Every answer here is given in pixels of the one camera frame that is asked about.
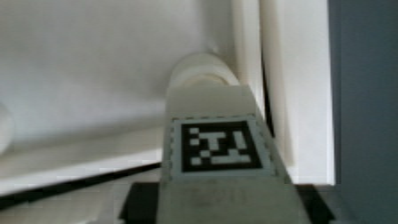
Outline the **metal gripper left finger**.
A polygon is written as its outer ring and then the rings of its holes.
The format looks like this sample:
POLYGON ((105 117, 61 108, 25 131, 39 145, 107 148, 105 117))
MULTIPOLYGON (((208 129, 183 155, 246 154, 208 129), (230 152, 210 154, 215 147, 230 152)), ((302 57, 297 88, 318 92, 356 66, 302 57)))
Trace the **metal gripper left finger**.
POLYGON ((119 220, 123 224, 157 224, 158 183, 137 182, 125 199, 119 220))

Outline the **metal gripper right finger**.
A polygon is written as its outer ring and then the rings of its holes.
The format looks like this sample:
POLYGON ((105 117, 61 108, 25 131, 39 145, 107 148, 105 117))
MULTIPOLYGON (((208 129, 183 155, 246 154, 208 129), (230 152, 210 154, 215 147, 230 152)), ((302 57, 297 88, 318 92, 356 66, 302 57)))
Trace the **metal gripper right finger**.
POLYGON ((315 186, 304 184, 297 185, 295 188, 304 203, 311 224, 331 224, 336 217, 315 186))

